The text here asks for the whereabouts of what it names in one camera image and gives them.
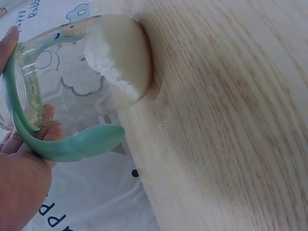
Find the green handle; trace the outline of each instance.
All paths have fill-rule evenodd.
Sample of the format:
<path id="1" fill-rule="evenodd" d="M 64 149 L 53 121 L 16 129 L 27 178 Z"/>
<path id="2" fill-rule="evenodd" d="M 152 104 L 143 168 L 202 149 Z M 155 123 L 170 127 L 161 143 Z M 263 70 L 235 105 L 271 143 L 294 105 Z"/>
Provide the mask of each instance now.
<path id="1" fill-rule="evenodd" d="M 62 140 L 41 141 L 31 136 L 16 110 L 12 110 L 12 119 L 19 136 L 32 151 L 43 159 L 56 162 L 75 162 L 103 154 L 121 143 L 125 136 L 121 126 L 104 124 Z"/>
<path id="2" fill-rule="evenodd" d="M 35 46 L 35 52 L 27 53 L 27 55 L 24 56 L 24 65 L 34 63 L 43 50 L 54 44 L 78 41 L 83 37 L 84 36 L 66 37 L 65 35 L 57 33 L 55 37 L 51 36 L 46 38 L 40 45 Z M 122 142 L 125 131 L 121 126 L 113 124 L 97 125 L 83 130 L 75 136 L 66 137 L 58 141 L 41 141 L 31 136 L 30 132 L 38 131 L 39 127 L 31 124 L 25 116 L 19 101 L 15 80 L 15 55 L 20 46 L 22 46 L 22 43 L 19 43 L 15 47 L 3 71 L 3 91 L 7 106 L 12 113 L 15 128 L 19 136 L 32 151 L 46 160 L 75 162 L 85 157 L 96 156 L 108 152 Z M 35 95 L 38 95 L 37 97 L 35 97 L 35 95 L 31 96 L 28 103 L 30 105 L 32 103 L 38 104 L 42 107 L 36 72 L 31 69 L 25 69 L 25 71 L 30 73 L 29 78 L 31 78 L 33 82 L 31 87 L 33 90 L 36 90 Z"/>

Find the wooden surface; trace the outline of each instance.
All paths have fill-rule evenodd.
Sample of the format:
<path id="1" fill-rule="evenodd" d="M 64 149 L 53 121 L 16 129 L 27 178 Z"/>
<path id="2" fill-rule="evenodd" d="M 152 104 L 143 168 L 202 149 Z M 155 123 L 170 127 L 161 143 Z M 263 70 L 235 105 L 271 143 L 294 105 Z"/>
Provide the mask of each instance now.
<path id="1" fill-rule="evenodd" d="M 308 1 L 101 2 L 153 49 L 120 119 L 161 229 L 308 230 Z"/>

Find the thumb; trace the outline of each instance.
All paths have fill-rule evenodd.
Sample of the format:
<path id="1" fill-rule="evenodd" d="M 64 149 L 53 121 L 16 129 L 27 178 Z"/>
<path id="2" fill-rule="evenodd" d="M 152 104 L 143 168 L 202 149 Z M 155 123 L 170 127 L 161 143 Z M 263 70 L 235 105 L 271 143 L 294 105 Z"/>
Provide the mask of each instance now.
<path id="1" fill-rule="evenodd" d="M 12 26 L 5 37 L 0 41 L 0 73 L 3 72 L 19 39 L 19 32 L 16 26 Z"/>

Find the cartoon print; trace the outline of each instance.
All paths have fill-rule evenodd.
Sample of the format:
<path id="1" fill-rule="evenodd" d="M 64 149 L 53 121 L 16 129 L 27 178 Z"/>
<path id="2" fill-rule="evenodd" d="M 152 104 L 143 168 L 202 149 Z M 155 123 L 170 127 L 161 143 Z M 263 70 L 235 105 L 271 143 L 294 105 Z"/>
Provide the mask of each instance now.
<path id="1" fill-rule="evenodd" d="M 66 18 L 70 22 L 87 17 L 90 17 L 90 11 L 89 11 L 89 5 L 86 3 L 78 5 L 74 10 L 72 10 L 66 15 Z"/>
<path id="2" fill-rule="evenodd" d="M 60 79 L 61 84 L 78 97 L 100 92 L 103 90 L 104 80 L 104 76 L 89 68 L 84 55 L 77 57 L 70 66 L 69 75 Z"/>

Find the white powder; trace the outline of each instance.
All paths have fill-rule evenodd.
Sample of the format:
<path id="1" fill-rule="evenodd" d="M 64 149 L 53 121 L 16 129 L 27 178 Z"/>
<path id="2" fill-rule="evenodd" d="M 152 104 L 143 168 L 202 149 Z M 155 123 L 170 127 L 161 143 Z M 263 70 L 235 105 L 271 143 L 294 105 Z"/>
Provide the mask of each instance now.
<path id="1" fill-rule="evenodd" d="M 85 39 L 89 67 L 118 88 L 113 99 L 140 99 L 150 81 L 150 57 L 139 25 L 126 16 L 103 15 L 90 23 Z"/>

